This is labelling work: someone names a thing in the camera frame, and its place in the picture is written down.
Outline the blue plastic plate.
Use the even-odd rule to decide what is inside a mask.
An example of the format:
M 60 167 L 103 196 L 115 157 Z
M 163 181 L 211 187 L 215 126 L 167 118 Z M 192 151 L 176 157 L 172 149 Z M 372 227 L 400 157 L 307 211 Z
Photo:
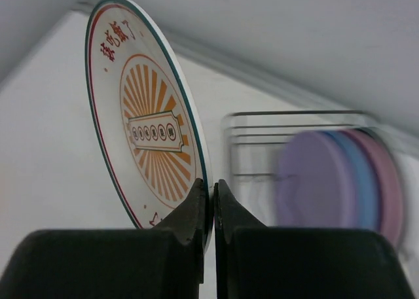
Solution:
M 323 132 L 341 149 L 354 182 L 356 226 L 377 231 L 380 223 L 379 188 L 375 172 L 361 145 L 343 131 Z

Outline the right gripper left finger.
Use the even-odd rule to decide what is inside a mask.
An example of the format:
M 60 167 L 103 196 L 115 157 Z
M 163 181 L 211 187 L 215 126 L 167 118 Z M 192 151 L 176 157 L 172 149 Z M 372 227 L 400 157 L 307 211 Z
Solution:
M 205 191 L 151 229 L 38 230 L 1 276 L 2 298 L 198 298 L 204 280 Z

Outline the purple plastic plate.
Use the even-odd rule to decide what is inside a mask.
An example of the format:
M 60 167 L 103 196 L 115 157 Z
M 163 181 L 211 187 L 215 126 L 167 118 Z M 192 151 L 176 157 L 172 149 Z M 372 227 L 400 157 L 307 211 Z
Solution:
M 296 134 L 281 151 L 276 183 L 276 225 L 353 228 L 356 189 L 341 148 L 323 132 Z

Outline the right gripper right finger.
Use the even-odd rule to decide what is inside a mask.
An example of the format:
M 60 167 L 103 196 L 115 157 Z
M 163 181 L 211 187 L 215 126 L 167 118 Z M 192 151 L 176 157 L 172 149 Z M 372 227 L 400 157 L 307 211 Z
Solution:
M 214 188 L 219 298 L 413 298 L 390 243 L 368 230 L 268 227 Z

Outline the white plate orange sunburst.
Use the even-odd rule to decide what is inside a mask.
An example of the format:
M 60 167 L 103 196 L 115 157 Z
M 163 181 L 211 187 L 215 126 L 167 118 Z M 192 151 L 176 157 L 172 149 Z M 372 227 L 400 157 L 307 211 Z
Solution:
M 191 89 L 168 40 L 132 0 L 100 0 L 86 28 L 90 110 L 105 165 L 130 220 L 152 228 L 213 175 Z

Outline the pink plastic plate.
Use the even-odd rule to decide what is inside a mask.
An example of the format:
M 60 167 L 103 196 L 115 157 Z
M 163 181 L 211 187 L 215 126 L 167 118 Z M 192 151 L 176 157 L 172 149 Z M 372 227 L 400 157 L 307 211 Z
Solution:
M 382 144 L 365 132 L 343 131 L 366 153 L 376 173 L 380 198 L 380 233 L 394 246 L 401 241 L 404 220 L 403 191 L 396 166 Z

